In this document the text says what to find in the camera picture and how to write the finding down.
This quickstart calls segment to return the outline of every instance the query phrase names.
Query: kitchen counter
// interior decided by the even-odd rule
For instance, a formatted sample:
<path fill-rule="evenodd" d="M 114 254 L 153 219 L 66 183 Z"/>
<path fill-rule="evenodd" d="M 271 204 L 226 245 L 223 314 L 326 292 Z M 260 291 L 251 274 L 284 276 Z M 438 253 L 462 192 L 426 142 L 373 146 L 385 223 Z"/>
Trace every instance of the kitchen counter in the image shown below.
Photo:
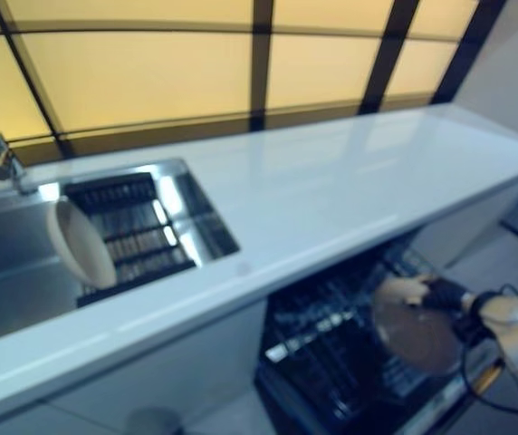
<path fill-rule="evenodd" d="M 186 161 L 241 250 L 0 338 L 0 413 L 508 186 L 518 179 L 518 134 L 441 105 L 29 173 L 42 182 L 168 158 Z"/>

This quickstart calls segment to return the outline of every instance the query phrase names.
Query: dishwasher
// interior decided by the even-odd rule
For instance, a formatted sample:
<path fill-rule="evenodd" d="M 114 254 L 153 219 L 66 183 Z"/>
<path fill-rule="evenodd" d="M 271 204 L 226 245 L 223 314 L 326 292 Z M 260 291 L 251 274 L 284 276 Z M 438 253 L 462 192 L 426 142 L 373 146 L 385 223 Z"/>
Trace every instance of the dishwasher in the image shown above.
<path fill-rule="evenodd" d="M 372 322 L 372 294 L 384 279 L 436 273 L 409 247 L 415 234 L 269 296 L 255 387 L 277 433 L 439 433 L 457 414 L 458 374 L 408 366 L 384 348 Z M 472 354 L 472 373 L 494 358 L 486 346 Z"/>

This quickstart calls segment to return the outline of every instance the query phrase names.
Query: cabinet door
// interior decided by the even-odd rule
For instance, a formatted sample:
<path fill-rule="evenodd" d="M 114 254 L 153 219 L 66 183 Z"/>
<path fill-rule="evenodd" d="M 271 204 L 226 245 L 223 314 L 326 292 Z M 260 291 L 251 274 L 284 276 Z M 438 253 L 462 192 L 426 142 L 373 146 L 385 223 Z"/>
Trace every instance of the cabinet door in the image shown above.
<path fill-rule="evenodd" d="M 122 433 L 186 424 L 252 385 L 265 306 L 261 301 L 230 314 L 52 404 Z"/>
<path fill-rule="evenodd" d="M 115 433 L 47 405 L 38 405 L 0 420 L 0 435 L 113 435 Z"/>

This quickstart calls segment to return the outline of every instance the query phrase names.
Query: black dish rack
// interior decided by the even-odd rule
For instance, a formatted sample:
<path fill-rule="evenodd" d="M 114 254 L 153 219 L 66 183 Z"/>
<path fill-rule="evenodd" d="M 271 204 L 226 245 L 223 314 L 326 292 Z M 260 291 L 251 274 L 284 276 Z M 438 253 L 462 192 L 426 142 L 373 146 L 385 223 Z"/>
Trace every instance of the black dish rack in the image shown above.
<path fill-rule="evenodd" d="M 85 286 L 79 307 L 196 266 L 181 246 L 149 173 L 71 184 L 64 193 L 98 229 L 117 274 L 113 287 Z"/>
<path fill-rule="evenodd" d="M 414 234 L 345 260 L 269 298 L 256 384 L 285 434 L 391 434 L 451 381 L 388 353 L 372 323 L 388 276 L 435 273 Z"/>

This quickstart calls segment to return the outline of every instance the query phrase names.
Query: sink basin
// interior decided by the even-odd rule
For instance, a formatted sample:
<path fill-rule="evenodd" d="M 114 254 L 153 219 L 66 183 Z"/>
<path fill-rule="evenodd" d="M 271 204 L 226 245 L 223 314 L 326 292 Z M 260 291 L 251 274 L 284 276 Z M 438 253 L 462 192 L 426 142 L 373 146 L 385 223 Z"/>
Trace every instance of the sink basin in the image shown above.
<path fill-rule="evenodd" d="M 115 286 L 83 285 L 56 255 L 45 222 L 60 196 L 107 242 Z M 0 337 L 237 250 L 180 159 L 59 179 L 28 196 L 0 192 Z"/>

